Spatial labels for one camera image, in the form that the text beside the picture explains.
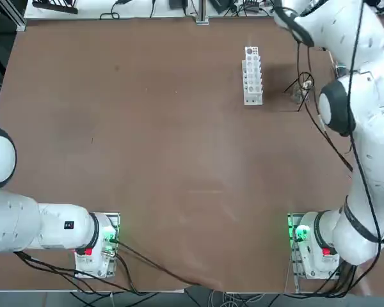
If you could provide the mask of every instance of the brown tabletop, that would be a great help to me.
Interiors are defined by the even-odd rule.
[[[243,105],[248,45],[261,56],[260,107]],[[0,96],[0,126],[19,155],[6,188],[119,211],[122,240],[210,288],[292,292],[287,213],[337,208],[350,183],[305,110],[291,112],[297,105],[282,94],[295,62],[296,43],[267,19],[30,25],[17,35]],[[312,51],[312,65],[318,86],[332,78],[326,52]],[[333,139],[348,150],[347,139]],[[71,251],[32,254],[74,265]],[[139,289],[185,286],[127,261]],[[127,285],[122,272],[114,280]],[[384,253],[364,286],[384,295]],[[71,288],[0,255],[0,290]]]

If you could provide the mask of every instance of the gray floor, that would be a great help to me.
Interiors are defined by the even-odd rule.
[[[189,293],[197,300],[201,307],[208,307],[208,296],[211,293],[210,290],[203,287],[192,287],[188,289]],[[94,295],[83,295],[79,294],[83,300],[89,302],[97,298]],[[266,294],[259,302],[248,303],[249,307],[257,306],[268,306],[270,301],[276,296],[276,294]],[[96,307],[119,307],[119,306],[128,306],[132,303],[139,301],[140,298],[136,297],[130,293],[116,294],[113,296],[112,300],[107,297],[95,303]],[[215,292],[214,295],[214,307],[220,307],[222,304],[222,293]],[[243,305],[240,302],[237,302],[237,306],[241,307]],[[303,307],[312,307],[312,306],[338,306],[338,307],[348,307],[348,306],[359,306],[359,307],[368,307],[374,306],[384,307],[384,298],[383,297],[356,297],[353,295],[348,295],[342,299],[320,299],[320,298],[311,298],[311,299],[291,299],[288,297],[280,296],[274,303],[273,307],[283,307],[283,306],[303,306]],[[84,306],[83,303],[79,302],[77,299],[72,297],[69,293],[65,292],[12,292],[12,293],[0,293],[0,307],[4,306],[29,306],[29,307],[59,307],[59,306]],[[151,307],[151,306],[162,306],[162,307],[198,307],[186,294],[158,294],[157,296],[137,305],[139,307]],[[233,304],[224,305],[224,307],[236,307]]]

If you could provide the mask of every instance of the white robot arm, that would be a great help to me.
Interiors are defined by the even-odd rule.
[[[16,162],[15,145],[0,129],[0,188],[11,179]],[[74,249],[76,269],[103,278],[114,257],[109,239],[115,238],[116,229],[105,214],[71,204],[37,203],[0,190],[0,253]]]
[[[275,0],[275,20],[308,47],[324,47],[350,68],[361,0],[321,1],[308,15],[308,0]],[[384,28],[365,4],[356,51],[351,126],[384,247]],[[319,110],[332,130],[347,136],[349,75],[323,87]],[[309,212],[301,220],[300,253],[308,278],[327,278],[339,257],[360,265],[374,257],[378,236],[358,168],[340,210]]]

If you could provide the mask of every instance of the cable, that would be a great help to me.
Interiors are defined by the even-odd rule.
[[[103,16],[111,16],[112,19],[120,19],[121,16],[117,12],[113,12],[114,7],[119,3],[119,1],[115,2],[111,7],[110,13],[102,13],[99,17],[99,20],[102,20]]]
[[[380,259],[380,253],[381,253],[380,227],[378,226],[378,220],[376,217],[376,213],[374,211],[374,205],[372,204],[369,187],[367,185],[367,181],[366,181],[365,175],[364,175],[364,170],[363,170],[363,167],[361,165],[360,158],[358,157],[356,144],[355,144],[355,140],[354,140],[354,135],[353,135],[353,128],[351,126],[351,89],[352,89],[352,82],[353,82],[354,65],[355,65],[355,59],[356,59],[356,53],[357,53],[358,39],[360,38],[360,30],[361,30],[361,24],[362,24],[362,20],[363,20],[363,11],[364,11],[364,2],[361,1],[360,16],[358,17],[358,25],[357,25],[357,32],[356,32],[356,40],[354,42],[353,55],[351,57],[351,64],[350,64],[350,78],[349,78],[348,94],[347,94],[348,131],[349,131],[349,135],[350,135],[351,147],[353,147],[353,153],[354,153],[354,156],[356,159],[358,171],[360,172],[360,176],[361,176],[363,186],[364,186],[364,191],[365,191],[366,196],[367,196],[367,201],[369,202],[370,211],[372,214],[372,219],[374,220],[374,225],[376,227],[378,247],[377,247],[376,257],[374,258],[374,261],[372,262],[370,267],[359,278],[357,278],[357,280],[349,287],[348,290],[351,290],[352,288],[354,288],[360,282],[360,280],[363,279],[374,268],[378,259]]]
[[[266,13],[266,15],[267,15],[268,17],[270,17],[270,15],[269,15],[268,11],[266,11],[264,8],[259,8],[259,10],[260,10],[260,11],[263,11],[263,12],[265,12],[265,13]]]
[[[299,87],[302,89],[302,90],[310,90],[308,88],[304,88],[303,85],[300,83],[300,77],[302,75],[308,75],[308,78],[310,77],[311,78],[311,81],[312,81],[312,88],[314,87],[315,85],[315,82],[314,82],[314,78],[313,76],[308,73],[308,72],[302,72],[300,73],[300,43],[298,43],[297,45],[297,74],[298,74],[298,83],[299,83]],[[320,134],[326,139],[327,143],[332,147],[332,149],[335,151],[335,153],[339,156],[340,160],[344,163],[344,165],[347,167],[347,169],[349,171],[353,171],[353,167],[350,165],[350,163],[346,160],[346,158],[344,158],[344,156],[337,150],[337,148],[335,147],[335,145],[333,144],[333,141],[330,139],[330,137],[328,136],[327,132],[323,132],[320,128],[320,126],[316,123],[316,121],[314,120],[313,116],[312,116],[312,113],[310,112],[310,110],[308,109],[307,107],[307,103],[304,103],[305,105],[305,108],[306,108],[306,111],[310,117],[310,119],[312,120],[314,126],[316,127],[316,129],[320,132]]]
[[[270,303],[268,304],[268,307],[271,307],[271,305],[273,305],[273,303],[278,299],[278,297],[279,296],[281,296],[282,294],[278,294],[278,295],[276,295],[275,296],[275,298],[274,299],[272,299],[271,301],[270,301]]]
[[[187,280],[183,277],[180,277],[179,275],[176,275],[175,273],[169,271],[168,269],[164,268],[162,265],[159,265],[155,262],[153,262],[152,260],[148,259],[147,257],[145,257],[144,255],[142,255],[141,253],[137,252],[136,250],[134,250],[133,248],[131,248],[130,246],[128,246],[127,244],[125,243],[122,243],[118,240],[111,240],[110,242],[112,243],[117,243],[119,245],[121,245],[122,247],[124,247],[125,249],[128,249],[129,251],[131,251],[132,253],[134,253],[135,255],[137,255],[138,257],[144,259],[146,262],[148,262],[151,266],[155,267],[156,269],[159,269],[165,273],[167,273],[168,275],[176,278],[177,280],[183,282],[183,283],[188,283],[190,285],[194,285],[194,286],[200,286],[199,283],[195,283],[193,281],[190,281],[190,280]]]
[[[245,307],[249,307],[247,304],[246,304],[246,301],[243,300],[243,298],[239,295],[239,294],[236,294],[238,298],[240,298],[240,300],[242,300],[243,302],[243,305],[245,305]]]
[[[97,291],[95,291],[86,281],[82,280],[81,278],[78,278],[72,274],[69,274],[69,273],[62,273],[62,272],[58,272],[57,270],[55,269],[52,269],[50,265],[45,265],[46,267],[50,268],[49,270],[47,269],[44,269],[42,267],[37,267],[31,263],[29,263],[27,261],[27,259],[25,259],[23,256],[19,255],[19,253],[23,253],[23,252],[16,252],[15,254],[26,264],[28,265],[29,267],[32,267],[33,269],[36,269],[38,271],[43,271],[43,272],[49,272],[49,273],[52,273],[52,274],[57,274],[57,275],[60,275],[61,277],[65,278],[69,283],[71,283],[73,286],[75,286],[78,290],[80,290],[82,293],[85,293],[85,294],[89,294],[88,292],[86,292],[85,290],[83,290],[80,286],[78,286],[76,283],[74,283],[73,281],[69,280],[66,276],[69,276],[71,278],[74,278],[82,283],[84,283],[91,291],[93,294],[97,294],[99,296],[105,296]]]
[[[145,295],[147,293],[144,293],[144,292],[138,292],[134,286],[134,283],[132,281],[132,278],[131,278],[131,274],[129,273],[129,269],[128,269],[128,265],[127,263],[125,262],[125,260],[119,255],[119,254],[116,254],[116,258],[119,260],[119,262],[121,262],[122,266],[124,267],[125,269],[125,273],[127,275],[127,278],[128,278],[128,283],[129,283],[129,286],[131,288],[131,290],[135,293],[135,294],[138,294],[138,295]]]
[[[148,297],[146,297],[146,298],[144,298],[144,299],[141,299],[141,300],[139,300],[139,301],[136,302],[136,303],[127,305],[126,307],[133,307],[133,306],[136,306],[136,305],[138,305],[138,304],[141,304],[141,303],[143,303],[143,302],[145,302],[145,301],[147,301],[147,300],[153,298],[154,296],[157,296],[158,294],[159,294],[159,292],[158,292],[158,293],[154,293],[154,294],[152,294],[151,296],[148,296]]]
[[[191,0],[191,3],[192,3],[193,10],[195,11],[196,15],[199,15],[199,13],[198,13],[198,11],[197,11],[197,9],[196,9],[196,7],[195,7],[195,4],[194,4],[193,0]]]
[[[94,305],[92,303],[87,303],[86,301],[84,301],[83,299],[81,299],[80,297],[76,296],[74,293],[70,292],[70,294],[72,296],[74,296],[77,300],[79,300],[80,302],[84,303],[85,306],[89,306],[89,307],[94,307]]]
[[[310,62],[310,47],[307,47],[307,66],[308,66],[308,71],[312,75],[313,71],[312,71],[312,64]],[[313,93],[314,104],[316,106],[317,115],[320,115],[319,106],[317,105],[316,87],[314,85],[312,87],[312,93]]]
[[[123,292],[111,292],[113,295],[117,295],[119,293],[123,293]],[[93,305],[94,303],[100,301],[101,299],[105,299],[106,297],[109,297],[110,294],[108,296],[103,296],[103,297],[98,297],[97,299],[94,299],[93,301],[89,302],[89,303],[86,303],[84,306],[82,307],[87,307],[87,306],[91,306]]]
[[[109,281],[106,281],[102,278],[99,278],[98,276],[95,276],[95,275],[92,275],[92,274],[88,274],[87,272],[83,272],[83,271],[78,271],[78,270],[75,270],[75,269],[68,269],[68,268],[65,268],[65,267],[57,267],[55,265],[51,265],[51,264],[47,264],[45,262],[42,262],[42,261],[39,261],[37,259],[34,259],[33,257],[31,257],[30,255],[28,254],[25,254],[23,252],[14,252],[17,256],[19,256],[19,254],[23,254],[23,256],[19,256],[20,259],[23,260],[23,257],[24,260],[26,261],[29,261],[29,262],[33,262],[33,263],[36,263],[36,264],[40,264],[40,265],[43,265],[43,266],[46,266],[46,267],[49,267],[51,269],[55,269],[57,271],[66,271],[66,272],[73,272],[74,274],[81,274],[81,275],[85,275],[85,276],[88,276],[88,277],[91,277],[91,278],[94,278],[98,281],[101,281],[102,283],[105,283],[107,285],[110,285],[110,286],[114,286],[116,288],[119,288],[120,290],[124,290],[124,291],[127,291],[127,292],[131,292],[133,293],[131,290],[125,288],[125,287],[122,287],[120,285],[117,285],[116,283],[112,283],[112,282],[109,282]]]
[[[155,2],[156,0],[152,0],[152,9],[151,9],[151,14],[149,14],[149,18],[152,18],[152,15],[154,14]]]
[[[186,290],[184,289],[185,293],[187,296],[189,296],[189,298],[198,306],[198,307],[201,307],[200,304],[198,303],[198,301],[196,299],[193,298],[193,296]]]

